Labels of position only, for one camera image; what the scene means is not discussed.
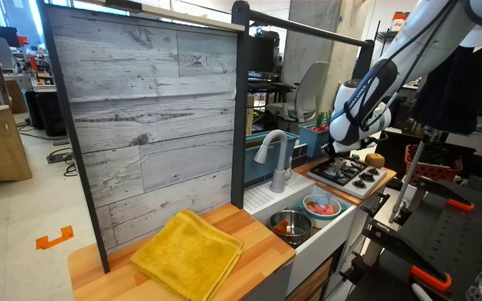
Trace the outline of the red plastic basket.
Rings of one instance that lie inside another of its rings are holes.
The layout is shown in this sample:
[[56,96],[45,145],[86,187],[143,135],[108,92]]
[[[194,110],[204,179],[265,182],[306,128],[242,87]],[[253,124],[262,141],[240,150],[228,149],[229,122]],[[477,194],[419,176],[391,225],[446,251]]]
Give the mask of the red plastic basket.
[[453,181],[463,171],[462,156],[459,153],[436,156],[428,151],[427,146],[421,152],[422,156],[430,155],[430,158],[421,158],[413,170],[409,184],[415,186],[418,176],[432,180]]

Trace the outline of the toy stove burner top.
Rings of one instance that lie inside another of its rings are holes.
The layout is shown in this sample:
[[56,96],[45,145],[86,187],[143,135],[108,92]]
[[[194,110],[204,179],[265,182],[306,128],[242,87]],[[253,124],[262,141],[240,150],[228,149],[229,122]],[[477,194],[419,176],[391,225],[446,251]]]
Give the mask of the toy stove burner top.
[[354,187],[352,182],[360,179],[359,175],[367,173],[370,168],[373,167],[357,159],[336,157],[333,162],[324,162],[310,169],[307,175],[350,196],[365,199],[387,175],[386,171],[378,169],[380,174],[374,176],[375,182],[364,181],[366,189]]

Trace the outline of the black hanging cloth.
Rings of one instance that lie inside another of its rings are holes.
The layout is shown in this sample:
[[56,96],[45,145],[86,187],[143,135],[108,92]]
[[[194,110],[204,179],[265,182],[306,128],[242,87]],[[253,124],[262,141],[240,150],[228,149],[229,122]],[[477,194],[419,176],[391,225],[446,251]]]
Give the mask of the black hanging cloth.
[[458,46],[427,75],[409,114],[415,122],[444,132],[470,135],[482,106],[482,48]]

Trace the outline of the grey toy tap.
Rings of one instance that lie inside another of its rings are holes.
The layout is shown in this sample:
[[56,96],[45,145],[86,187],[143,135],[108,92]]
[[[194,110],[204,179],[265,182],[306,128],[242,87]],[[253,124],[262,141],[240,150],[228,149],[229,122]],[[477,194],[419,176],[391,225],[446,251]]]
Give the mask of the grey toy tap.
[[270,143],[273,139],[279,139],[279,158],[277,160],[276,168],[273,172],[273,178],[270,183],[270,191],[274,193],[282,193],[285,190],[285,183],[291,178],[292,171],[289,166],[286,168],[286,155],[287,155],[287,143],[288,137],[283,130],[273,130],[266,135],[262,144],[260,145],[256,155],[254,156],[254,161],[258,164],[265,164],[267,159],[268,150],[270,148]]

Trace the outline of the white and teal bowl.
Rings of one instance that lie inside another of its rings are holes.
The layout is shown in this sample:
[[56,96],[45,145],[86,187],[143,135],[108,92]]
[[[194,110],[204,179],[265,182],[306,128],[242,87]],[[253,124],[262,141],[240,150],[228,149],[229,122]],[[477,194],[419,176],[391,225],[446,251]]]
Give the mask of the white and teal bowl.
[[[331,216],[314,214],[306,208],[307,202],[317,202],[317,203],[320,203],[320,204],[332,204],[336,213],[334,215],[331,215]],[[303,211],[308,217],[310,217],[310,219],[312,220],[312,223],[313,223],[313,227],[316,227],[318,229],[322,229],[323,227],[325,227],[329,223],[333,222],[340,215],[345,213],[346,210],[348,209],[348,206],[346,206],[346,204],[343,204],[342,202],[339,202],[339,200],[337,200],[337,198],[334,198],[329,193],[327,193],[327,194],[320,194],[320,193],[309,194],[308,196],[305,196],[302,201],[298,202],[297,207],[301,211]]]

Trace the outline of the orange toy food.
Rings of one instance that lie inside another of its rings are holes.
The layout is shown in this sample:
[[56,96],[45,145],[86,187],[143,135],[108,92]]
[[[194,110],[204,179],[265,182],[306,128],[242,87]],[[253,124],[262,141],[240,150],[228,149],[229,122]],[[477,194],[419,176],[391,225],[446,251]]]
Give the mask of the orange toy food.
[[273,230],[282,235],[293,235],[293,233],[289,231],[289,221],[285,219],[279,221],[277,225],[274,225]]

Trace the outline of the brown round toy food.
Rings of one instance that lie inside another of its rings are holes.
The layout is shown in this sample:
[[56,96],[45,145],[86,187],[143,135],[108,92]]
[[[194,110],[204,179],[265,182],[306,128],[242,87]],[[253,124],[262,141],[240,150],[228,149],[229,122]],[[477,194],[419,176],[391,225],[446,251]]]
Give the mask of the brown round toy food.
[[385,158],[379,153],[369,153],[366,154],[364,158],[364,162],[369,166],[372,166],[377,169],[381,169],[385,165]]

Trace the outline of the power strip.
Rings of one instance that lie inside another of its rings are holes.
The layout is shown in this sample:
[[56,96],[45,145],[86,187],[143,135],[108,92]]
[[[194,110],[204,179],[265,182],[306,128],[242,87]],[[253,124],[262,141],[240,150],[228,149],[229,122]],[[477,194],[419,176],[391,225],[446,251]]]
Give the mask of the power strip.
[[46,157],[46,162],[48,164],[55,164],[55,163],[69,163],[73,160],[73,153],[72,152],[52,152]]

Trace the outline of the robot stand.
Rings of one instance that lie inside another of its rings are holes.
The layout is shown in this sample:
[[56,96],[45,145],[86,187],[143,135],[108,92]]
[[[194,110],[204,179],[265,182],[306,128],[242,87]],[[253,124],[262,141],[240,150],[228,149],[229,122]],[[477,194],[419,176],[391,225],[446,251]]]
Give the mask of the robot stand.
[[409,263],[383,248],[346,301],[420,301],[413,284],[420,285],[433,301],[466,300],[467,290],[482,272],[482,179],[472,176],[466,186],[456,189],[471,197],[472,212],[427,193],[397,231],[451,276],[449,291],[430,289],[410,274]]

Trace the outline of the black computer cases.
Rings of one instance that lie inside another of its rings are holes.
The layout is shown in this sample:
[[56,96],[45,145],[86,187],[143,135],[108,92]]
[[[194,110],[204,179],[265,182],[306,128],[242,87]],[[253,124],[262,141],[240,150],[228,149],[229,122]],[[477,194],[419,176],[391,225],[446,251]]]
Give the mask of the black computer cases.
[[25,91],[31,125],[50,137],[67,135],[56,92]]

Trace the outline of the toy radishes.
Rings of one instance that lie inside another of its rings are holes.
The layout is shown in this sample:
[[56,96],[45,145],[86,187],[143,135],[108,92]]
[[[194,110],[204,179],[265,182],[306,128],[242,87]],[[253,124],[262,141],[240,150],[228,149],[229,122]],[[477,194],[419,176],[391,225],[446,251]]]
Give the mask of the toy radishes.
[[330,118],[332,111],[321,111],[316,116],[316,122],[314,126],[310,128],[314,132],[328,131],[330,127]]

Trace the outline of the black rod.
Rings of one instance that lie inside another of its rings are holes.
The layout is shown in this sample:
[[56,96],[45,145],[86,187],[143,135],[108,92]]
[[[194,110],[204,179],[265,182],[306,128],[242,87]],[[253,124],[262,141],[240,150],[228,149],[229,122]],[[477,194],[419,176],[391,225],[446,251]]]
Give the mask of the black rod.
[[302,33],[308,36],[314,36],[314,37],[323,38],[331,41],[337,41],[339,43],[344,43],[344,44],[353,45],[353,46],[372,47],[372,43],[368,41],[361,41],[348,36],[343,36],[334,32],[329,32],[320,28],[316,28],[313,26],[308,26],[303,23],[284,20],[271,15],[266,15],[265,13],[262,13],[259,11],[249,10],[249,19],[260,23],[265,23],[266,25],[286,29],[288,31]]

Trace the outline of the white toy sink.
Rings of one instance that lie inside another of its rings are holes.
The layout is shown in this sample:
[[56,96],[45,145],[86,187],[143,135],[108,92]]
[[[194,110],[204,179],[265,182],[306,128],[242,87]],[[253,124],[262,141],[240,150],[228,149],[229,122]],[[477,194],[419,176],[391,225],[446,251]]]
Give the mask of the white toy sink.
[[[244,192],[244,210],[262,224],[267,224],[269,217],[286,207],[297,208],[298,202],[311,194],[331,194],[316,186],[314,181],[293,173],[285,183],[282,193],[270,190],[270,182],[251,187]],[[356,206],[333,197],[346,207],[343,213],[323,228],[310,235],[307,242],[296,248],[296,257],[292,261],[292,272],[287,284],[287,293],[293,292],[325,259],[349,239]]]

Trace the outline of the blue storage bin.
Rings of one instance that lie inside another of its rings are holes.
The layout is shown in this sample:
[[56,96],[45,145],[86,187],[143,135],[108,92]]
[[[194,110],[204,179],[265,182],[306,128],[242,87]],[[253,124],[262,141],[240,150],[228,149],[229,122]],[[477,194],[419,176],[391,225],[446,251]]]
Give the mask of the blue storage bin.
[[322,130],[314,131],[316,122],[307,122],[298,126],[299,143],[306,145],[306,156],[316,158],[322,155],[321,146],[325,145],[329,139],[329,126],[324,122]]

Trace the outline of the pink toy food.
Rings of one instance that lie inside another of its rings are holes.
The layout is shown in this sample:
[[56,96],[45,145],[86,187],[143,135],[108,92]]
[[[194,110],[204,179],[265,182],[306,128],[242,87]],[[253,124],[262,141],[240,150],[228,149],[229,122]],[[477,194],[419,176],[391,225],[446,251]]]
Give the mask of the pink toy food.
[[317,202],[307,202],[306,208],[314,214],[331,216],[336,213],[332,204],[320,204]]

